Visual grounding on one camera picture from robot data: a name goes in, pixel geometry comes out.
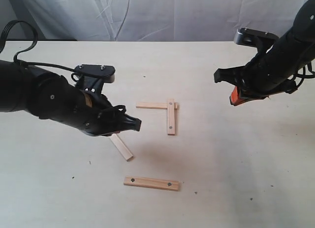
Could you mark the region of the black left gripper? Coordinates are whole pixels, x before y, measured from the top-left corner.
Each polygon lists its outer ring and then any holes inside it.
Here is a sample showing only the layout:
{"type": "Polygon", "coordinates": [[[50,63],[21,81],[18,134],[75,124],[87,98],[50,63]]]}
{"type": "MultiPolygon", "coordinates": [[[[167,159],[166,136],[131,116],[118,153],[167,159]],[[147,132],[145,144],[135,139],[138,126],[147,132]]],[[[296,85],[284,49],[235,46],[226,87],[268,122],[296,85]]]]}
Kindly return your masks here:
{"type": "Polygon", "coordinates": [[[124,105],[113,106],[108,98],[91,91],[83,91],[63,83],[61,123],[80,130],[88,136],[111,136],[121,131],[140,131],[141,120],[127,115],[124,105]]]}

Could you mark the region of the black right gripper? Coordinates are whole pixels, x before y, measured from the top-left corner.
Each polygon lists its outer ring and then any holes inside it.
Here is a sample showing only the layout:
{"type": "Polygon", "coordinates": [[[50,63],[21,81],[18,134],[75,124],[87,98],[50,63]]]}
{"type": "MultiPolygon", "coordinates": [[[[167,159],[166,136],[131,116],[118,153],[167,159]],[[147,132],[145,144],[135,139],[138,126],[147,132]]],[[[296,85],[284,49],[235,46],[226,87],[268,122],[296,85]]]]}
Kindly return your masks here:
{"type": "Polygon", "coordinates": [[[244,66],[217,69],[214,81],[235,86],[230,104],[238,106],[274,94],[295,92],[299,87],[295,82],[298,70],[299,45],[275,44],[269,51],[258,52],[244,66]]]}

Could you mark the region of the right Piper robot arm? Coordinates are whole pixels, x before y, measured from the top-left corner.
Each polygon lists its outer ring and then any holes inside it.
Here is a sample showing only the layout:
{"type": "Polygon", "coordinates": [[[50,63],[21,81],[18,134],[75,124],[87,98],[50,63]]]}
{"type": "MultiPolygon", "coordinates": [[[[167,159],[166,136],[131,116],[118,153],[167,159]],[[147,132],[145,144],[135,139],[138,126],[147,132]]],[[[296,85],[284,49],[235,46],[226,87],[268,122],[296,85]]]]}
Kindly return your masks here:
{"type": "Polygon", "coordinates": [[[256,48],[257,54],[246,65],[219,68],[214,73],[215,83],[234,85],[229,97],[231,105],[295,92],[304,80],[315,77],[315,0],[305,2],[292,27],[281,37],[241,28],[234,42],[256,48]]]}

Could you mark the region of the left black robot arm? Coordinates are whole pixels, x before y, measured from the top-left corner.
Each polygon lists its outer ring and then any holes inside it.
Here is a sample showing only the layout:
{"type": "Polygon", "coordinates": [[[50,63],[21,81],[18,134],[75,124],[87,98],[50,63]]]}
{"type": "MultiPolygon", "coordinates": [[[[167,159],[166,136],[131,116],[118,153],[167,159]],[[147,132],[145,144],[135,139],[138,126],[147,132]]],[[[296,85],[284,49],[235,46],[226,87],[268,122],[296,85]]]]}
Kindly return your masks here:
{"type": "Polygon", "coordinates": [[[72,79],[78,78],[75,85],[37,64],[1,61],[1,112],[26,111],[89,136],[140,131],[140,119],[127,115],[124,105],[113,106],[102,94],[103,85],[114,82],[113,66],[78,65],[71,73],[72,79]]]}

